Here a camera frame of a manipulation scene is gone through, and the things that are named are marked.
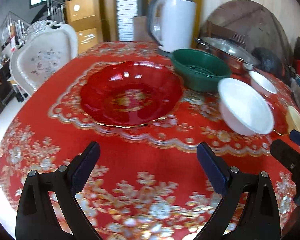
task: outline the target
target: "white kettle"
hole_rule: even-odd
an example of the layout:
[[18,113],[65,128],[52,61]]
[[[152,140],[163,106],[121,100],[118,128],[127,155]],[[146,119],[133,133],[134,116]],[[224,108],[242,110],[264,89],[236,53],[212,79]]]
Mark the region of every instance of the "white kettle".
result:
[[159,53],[161,50],[165,55],[165,52],[190,47],[195,7],[193,0],[151,0],[147,31],[158,43]]

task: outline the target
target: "cooking pot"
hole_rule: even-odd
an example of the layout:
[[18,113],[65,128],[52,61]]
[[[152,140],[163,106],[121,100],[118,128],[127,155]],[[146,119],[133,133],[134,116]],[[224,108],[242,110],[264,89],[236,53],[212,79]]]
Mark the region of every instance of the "cooking pot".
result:
[[198,48],[221,58],[236,74],[243,74],[252,70],[260,64],[260,61],[253,57],[245,49],[222,39],[204,37],[195,38]]

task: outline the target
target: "round table top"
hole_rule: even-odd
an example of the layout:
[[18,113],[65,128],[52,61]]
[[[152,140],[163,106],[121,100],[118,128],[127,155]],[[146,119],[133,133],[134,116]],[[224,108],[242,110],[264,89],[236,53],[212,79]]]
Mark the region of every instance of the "round table top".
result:
[[[194,154],[205,141],[229,166],[269,173],[283,227],[295,208],[295,185],[270,155],[269,146],[279,136],[246,137],[231,131],[220,116],[218,95],[183,89],[166,119],[128,129],[102,126],[82,111],[79,93],[89,76],[128,60],[174,69],[168,58],[157,54],[154,43],[105,42],[61,68],[28,100],[0,145],[0,186],[11,206],[17,210],[30,170],[55,171],[97,141],[101,156],[76,198],[101,236],[183,239],[205,224],[221,199]],[[276,86],[282,106],[296,107],[289,89],[263,74]],[[280,138],[293,145],[287,136]],[[70,232],[55,194],[50,197],[61,227]],[[235,228],[246,198],[243,194],[227,231]]]

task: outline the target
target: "floor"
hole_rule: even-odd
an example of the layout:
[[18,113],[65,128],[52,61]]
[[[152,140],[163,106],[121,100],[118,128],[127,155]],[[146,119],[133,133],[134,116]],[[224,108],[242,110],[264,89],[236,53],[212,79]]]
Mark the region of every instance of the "floor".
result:
[[[25,103],[26,101],[19,103],[16,98],[13,98],[0,114],[0,142],[13,118],[17,115]],[[0,188],[0,223],[13,238],[16,238],[16,215],[17,213],[11,208]]]

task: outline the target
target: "white shutter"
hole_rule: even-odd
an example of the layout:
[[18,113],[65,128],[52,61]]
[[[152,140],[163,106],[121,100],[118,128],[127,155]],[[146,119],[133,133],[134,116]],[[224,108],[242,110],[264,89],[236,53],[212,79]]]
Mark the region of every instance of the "white shutter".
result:
[[138,15],[137,0],[116,1],[119,41],[133,41],[133,17]]

